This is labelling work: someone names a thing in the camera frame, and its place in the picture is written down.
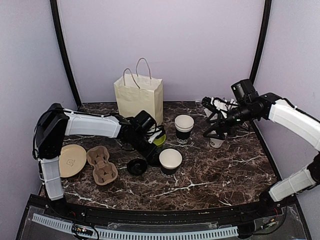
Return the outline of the black paper coffee cup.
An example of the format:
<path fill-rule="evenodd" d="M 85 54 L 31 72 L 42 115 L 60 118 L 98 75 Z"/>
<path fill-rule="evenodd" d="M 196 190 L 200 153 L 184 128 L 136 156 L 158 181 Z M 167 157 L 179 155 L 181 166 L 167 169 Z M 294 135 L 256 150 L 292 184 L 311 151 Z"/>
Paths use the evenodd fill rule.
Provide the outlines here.
<path fill-rule="evenodd" d="M 163 150 L 159 155 L 161 174 L 166 178 L 172 178 L 181 165 L 183 157 L 173 148 Z"/>

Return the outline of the black plastic cup lid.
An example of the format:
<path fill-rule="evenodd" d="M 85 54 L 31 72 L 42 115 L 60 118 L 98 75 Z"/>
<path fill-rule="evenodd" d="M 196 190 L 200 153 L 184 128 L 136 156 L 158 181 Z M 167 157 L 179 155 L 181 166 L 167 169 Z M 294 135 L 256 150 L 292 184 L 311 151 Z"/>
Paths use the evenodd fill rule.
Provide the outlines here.
<path fill-rule="evenodd" d="M 127 171 L 133 176 L 141 176 L 146 172 L 147 168 L 147 162 L 141 158 L 132 159 L 126 165 Z"/>

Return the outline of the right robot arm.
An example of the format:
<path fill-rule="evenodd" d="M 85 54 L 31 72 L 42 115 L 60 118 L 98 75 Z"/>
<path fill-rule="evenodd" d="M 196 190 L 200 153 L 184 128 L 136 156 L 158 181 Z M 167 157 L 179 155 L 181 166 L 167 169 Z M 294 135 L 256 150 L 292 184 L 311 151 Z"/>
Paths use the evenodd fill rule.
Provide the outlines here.
<path fill-rule="evenodd" d="M 202 105 L 217 116 L 208 117 L 211 126 L 203 133 L 205 138 L 224 140 L 231 128 L 246 121 L 265 119 L 280 125 L 320 149 L 320 122 L 292 105 L 286 98 L 274 93 L 256 96 L 252 100 L 231 103 L 218 97 L 204 97 Z M 255 205 L 255 213 L 266 217 L 275 208 L 275 202 L 312 189 L 320 184 L 320 156 L 296 173 L 269 187 L 262 201 Z"/>

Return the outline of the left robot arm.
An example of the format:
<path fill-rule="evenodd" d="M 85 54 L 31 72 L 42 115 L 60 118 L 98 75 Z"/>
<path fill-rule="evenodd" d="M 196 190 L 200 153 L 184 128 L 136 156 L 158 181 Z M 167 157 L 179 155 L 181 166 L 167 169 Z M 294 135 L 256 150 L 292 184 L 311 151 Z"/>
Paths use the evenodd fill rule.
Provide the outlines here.
<path fill-rule="evenodd" d="M 61 183 L 59 157 L 64 138 L 72 135 L 102 136 L 119 139 L 130 144 L 152 167 L 160 165 L 161 150 L 154 140 L 164 134 L 164 129 L 145 110 L 135 117 L 116 113 L 99 115 L 65 109 L 54 103 L 41 115 L 33 133 L 32 155 L 39 161 L 39 172 L 47 197 L 53 201 L 51 210 L 60 218 L 71 213 L 65 203 Z"/>

